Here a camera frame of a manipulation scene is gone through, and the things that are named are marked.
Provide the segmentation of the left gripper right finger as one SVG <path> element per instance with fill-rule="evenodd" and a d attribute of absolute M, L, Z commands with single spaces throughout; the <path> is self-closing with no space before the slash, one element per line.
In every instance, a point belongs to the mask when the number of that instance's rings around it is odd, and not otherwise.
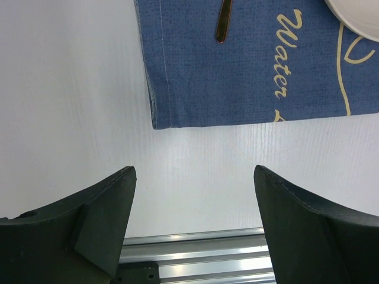
<path fill-rule="evenodd" d="M 254 170 L 277 283 L 378 283 L 378 217 Z"/>

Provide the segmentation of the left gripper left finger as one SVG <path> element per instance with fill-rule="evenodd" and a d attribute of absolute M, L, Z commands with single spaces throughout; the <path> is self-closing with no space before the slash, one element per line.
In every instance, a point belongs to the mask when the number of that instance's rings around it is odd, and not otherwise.
<path fill-rule="evenodd" d="M 1 218 L 1 282 L 110 283 L 136 181 L 127 166 L 52 204 Z"/>

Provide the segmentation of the blue placemat with gold print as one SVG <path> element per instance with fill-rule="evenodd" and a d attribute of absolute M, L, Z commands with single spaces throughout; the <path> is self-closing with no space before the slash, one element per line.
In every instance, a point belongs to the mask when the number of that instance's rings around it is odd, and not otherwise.
<path fill-rule="evenodd" d="M 156 130 L 378 112 L 378 43 L 324 1 L 136 1 Z"/>

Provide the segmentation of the cream ceramic plate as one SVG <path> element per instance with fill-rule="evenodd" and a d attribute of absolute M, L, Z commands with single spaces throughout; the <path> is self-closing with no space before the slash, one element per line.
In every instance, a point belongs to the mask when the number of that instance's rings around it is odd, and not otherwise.
<path fill-rule="evenodd" d="M 378 42 L 379 0 L 325 0 L 325 3 L 351 31 Z"/>

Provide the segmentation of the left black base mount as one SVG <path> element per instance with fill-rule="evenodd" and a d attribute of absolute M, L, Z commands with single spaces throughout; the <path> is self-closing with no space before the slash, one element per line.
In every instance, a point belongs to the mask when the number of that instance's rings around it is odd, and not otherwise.
<path fill-rule="evenodd" d="M 160 284 L 159 265 L 155 262 L 122 263 L 110 284 Z"/>

